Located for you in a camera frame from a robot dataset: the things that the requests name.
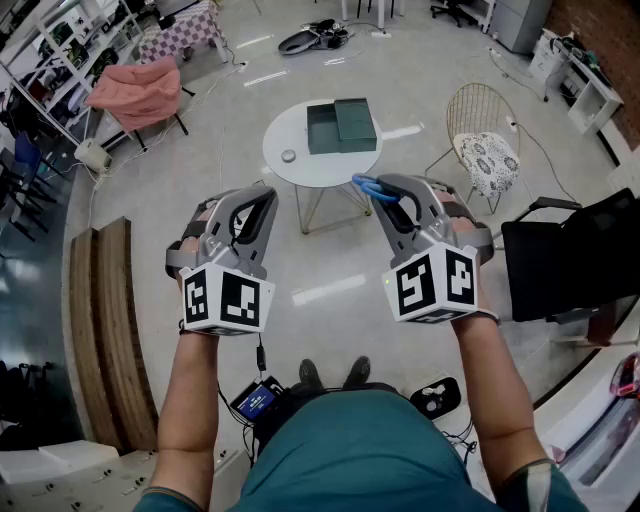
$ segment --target gold wire chair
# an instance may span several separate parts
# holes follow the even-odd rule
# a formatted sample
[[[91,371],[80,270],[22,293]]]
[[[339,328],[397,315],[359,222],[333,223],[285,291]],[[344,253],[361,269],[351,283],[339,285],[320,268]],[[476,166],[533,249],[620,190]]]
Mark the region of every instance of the gold wire chair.
[[[447,156],[451,151],[455,151],[458,161],[469,172],[469,169],[462,160],[462,155],[453,144],[456,135],[465,133],[492,132],[500,135],[509,144],[511,149],[520,156],[520,130],[516,122],[516,116],[511,110],[507,101],[495,90],[485,84],[470,83],[465,84],[449,100],[447,106],[447,133],[451,142],[451,149],[433,162],[424,171],[427,171],[435,164]],[[471,187],[467,202],[475,188]],[[487,197],[491,213],[495,213],[502,194],[498,195],[495,206]]]

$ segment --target forearm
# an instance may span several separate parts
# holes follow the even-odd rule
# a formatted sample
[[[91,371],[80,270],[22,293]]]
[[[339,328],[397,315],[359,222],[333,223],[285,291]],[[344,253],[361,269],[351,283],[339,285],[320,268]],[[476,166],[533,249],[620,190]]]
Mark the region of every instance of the forearm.
[[[180,337],[158,425],[158,463],[152,486],[167,487],[209,505],[218,433],[218,338]]]
[[[490,309],[482,290],[479,305]],[[533,430],[533,405],[493,320],[461,318],[452,325],[460,344],[471,417],[495,488],[516,469],[546,456]]]

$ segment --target gray floor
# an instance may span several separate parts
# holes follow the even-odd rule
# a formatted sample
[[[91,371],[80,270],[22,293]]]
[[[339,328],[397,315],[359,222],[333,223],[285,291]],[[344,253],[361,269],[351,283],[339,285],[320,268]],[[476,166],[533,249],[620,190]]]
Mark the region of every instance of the gray floor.
[[[393,321],[380,286],[391,251],[375,217],[318,235],[300,234],[293,187],[271,173],[262,156],[262,138],[270,122],[290,106],[310,99],[367,97],[387,139],[371,174],[420,174],[449,148],[444,117],[449,98],[467,82],[482,82],[505,96],[517,120],[545,147],[559,178],[579,201],[591,203],[610,193],[606,176],[613,164],[598,142],[577,132],[557,93],[550,92],[549,103],[542,103],[531,91],[502,77],[487,50],[495,43],[477,29],[458,29],[446,18],[432,20],[427,2],[409,0],[404,18],[387,20],[391,38],[373,38],[368,33],[372,27],[359,25],[353,27],[357,35],[338,51],[283,58],[275,51],[278,42],[301,23],[339,17],[339,4],[328,0],[317,4],[312,0],[256,1],[262,15],[250,0],[225,0],[219,17],[237,60],[249,61],[247,69],[220,82],[205,104],[185,115],[188,137],[174,127],[161,144],[107,180],[93,202],[95,227],[122,215],[133,223],[136,311],[157,406],[161,407],[166,394],[181,315],[175,283],[163,271],[164,250],[180,235],[199,201],[259,179],[274,186],[280,198],[265,258],[269,280],[277,284],[263,336],[270,373],[292,385],[300,360],[310,357],[325,384],[338,385],[352,361],[367,354],[372,359],[372,379],[399,388],[439,371],[463,382],[450,326]],[[353,16],[356,6],[351,0]],[[374,11],[364,13],[359,21],[375,23]],[[269,35],[273,37],[237,48]],[[346,58],[344,64],[325,65],[341,56]],[[507,57],[513,66],[526,67],[515,56]],[[223,65],[215,50],[201,48],[183,66],[182,77],[190,89],[203,95],[231,70],[231,63]],[[281,71],[287,73],[243,86]],[[186,95],[183,101],[184,111],[188,108]],[[418,133],[396,137],[402,133],[397,130],[416,126]],[[148,143],[161,128],[146,133]],[[127,142],[115,152],[114,168],[137,151],[135,143]],[[563,197],[544,155],[525,134],[520,156],[521,177],[504,195],[495,215],[487,215],[486,201],[477,196],[470,203],[492,228],[513,218],[532,198]],[[438,164],[433,176],[456,186],[463,196],[469,191],[468,176],[453,156]],[[316,222],[355,213],[352,205],[333,192],[325,194],[325,200]],[[558,216],[545,213],[539,218]],[[501,254],[486,266],[482,280],[494,308],[508,314]],[[309,296],[315,298],[303,300]],[[505,322],[503,332],[534,398],[585,355],[584,350],[549,343],[544,322]],[[220,382],[228,396],[256,376],[256,342],[255,336],[222,341]],[[239,442],[235,427],[223,413],[220,436],[228,443]]]
[[[66,158],[50,158],[61,170],[71,163],[69,148],[65,146],[64,142],[59,143],[57,154],[67,151]],[[73,171],[68,176],[73,179]],[[13,226],[6,226],[0,235],[0,252],[6,257],[0,259],[0,359],[8,368],[21,363],[38,367],[45,362],[53,364],[46,372],[50,415],[38,426],[40,445],[83,438],[67,372],[61,323],[60,269],[72,181],[52,176],[49,183],[56,191],[46,191],[58,201],[55,205],[41,202],[45,212],[40,218],[49,232],[44,233],[28,219],[21,218],[35,242]]]

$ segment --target pink chair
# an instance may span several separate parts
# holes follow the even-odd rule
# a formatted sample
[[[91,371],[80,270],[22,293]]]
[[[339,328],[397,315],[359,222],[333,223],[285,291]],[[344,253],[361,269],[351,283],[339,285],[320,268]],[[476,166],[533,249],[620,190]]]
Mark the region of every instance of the pink chair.
[[[138,129],[174,116],[185,135],[189,135],[178,116],[180,71],[172,56],[151,64],[107,66],[85,105],[108,110],[126,132],[136,134],[146,151]]]

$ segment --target shoe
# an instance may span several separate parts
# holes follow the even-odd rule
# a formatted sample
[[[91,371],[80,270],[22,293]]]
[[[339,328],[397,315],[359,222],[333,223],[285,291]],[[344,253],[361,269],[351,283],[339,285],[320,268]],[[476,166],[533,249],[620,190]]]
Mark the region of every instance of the shoe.
[[[298,375],[302,384],[307,384],[312,388],[323,387],[320,375],[318,374],[318,369],[311,359],[302,360],[300,363],[300,369],[298,370]]]
[[[371,374],[371,360],[367,356],[360,356],[353,363],[351,371],[344,381],[343,389],[362,386]]]

